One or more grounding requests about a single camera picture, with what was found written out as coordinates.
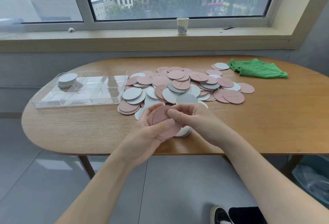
floor tile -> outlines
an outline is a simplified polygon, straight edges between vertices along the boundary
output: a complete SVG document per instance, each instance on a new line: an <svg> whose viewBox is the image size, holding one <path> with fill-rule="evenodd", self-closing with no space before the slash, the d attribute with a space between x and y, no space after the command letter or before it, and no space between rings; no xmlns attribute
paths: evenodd
<svg viewBox="0 0 329 224"><path fill-rule="evenodd" d="M106 157L89 157L100 167ZM128 177L110 223L138 223L146 164ZM42 151L0 202L1 223L53 224L88 184L77 156Z"/></svg>
<svg viewBox="0 0 329 224"><path fill-rule="evenodd" d="M0 201L38 156L41 148L24 134L20 119L0 119Z"/></svg>
<svg viewBox="0 0 329 224"><path fill-rule="evenodd" d="M256 206L232 165L216 155L152 156L139 224L210 223L212 205Z"/></svg>

green cloth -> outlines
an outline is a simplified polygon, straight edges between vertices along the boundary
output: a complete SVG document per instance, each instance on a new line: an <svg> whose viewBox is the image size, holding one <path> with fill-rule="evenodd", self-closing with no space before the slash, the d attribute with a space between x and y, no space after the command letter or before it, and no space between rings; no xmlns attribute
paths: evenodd
<svg viewBox="0 0 329 224"><path fill-rule="evenodd" d="M235 72L240 72L241 76L274 78L287 77L288 73L281 71L274 63L266 63L258 59L249 61L234 61L227 63Z"/></svg>

gray wall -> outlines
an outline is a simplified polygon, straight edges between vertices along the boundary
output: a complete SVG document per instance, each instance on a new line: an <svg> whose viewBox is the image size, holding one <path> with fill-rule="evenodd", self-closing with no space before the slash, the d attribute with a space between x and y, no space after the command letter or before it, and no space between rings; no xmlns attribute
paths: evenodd
<svg viewBox="0 0 329 224"><path fill-rule="evenodd" d="M94 61L117 57L246 54L289 61L329 76L329 2L298 50L68 52L0 54L0 112L22 112L39 88L57 74Z"/></svg>

wooden table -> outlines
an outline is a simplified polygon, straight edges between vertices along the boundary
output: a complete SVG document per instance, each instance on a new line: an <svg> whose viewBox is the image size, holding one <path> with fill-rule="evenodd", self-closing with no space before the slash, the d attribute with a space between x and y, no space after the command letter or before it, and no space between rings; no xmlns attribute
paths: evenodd
<svg viewBox="0 0 329 224"><path fill-rule="evenodd" d="M73 69L77 71L128 70L131 75L160 66L181 66L205 72L217 62L250 60L254 56L140 57L102 60ZM329 154L329 78L284 61L274 62L288 78L261 79L239 76L231 69L223 75L255 88L241 105L207 102L209 109L240 133L261 154L292 154L291 171L304 154ZM79 155L92 177L87 155L111 154L136 122L134 115L117 112L117 105L36 109L27 104L22 125L36 145L63 154ZM223 151L193 133L172 138L155 151L157 155L223 155Z"/></svg>

paper cup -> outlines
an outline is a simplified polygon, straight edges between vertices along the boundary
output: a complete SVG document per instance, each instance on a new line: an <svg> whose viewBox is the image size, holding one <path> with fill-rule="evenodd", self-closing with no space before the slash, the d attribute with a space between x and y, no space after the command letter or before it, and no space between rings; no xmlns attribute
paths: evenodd
<svg viewBox="0 0 329 224"><path fill-rule="evenodd" d="M188 20L189 18L187 17L177 18L178 35L186 35Z"/></svg>

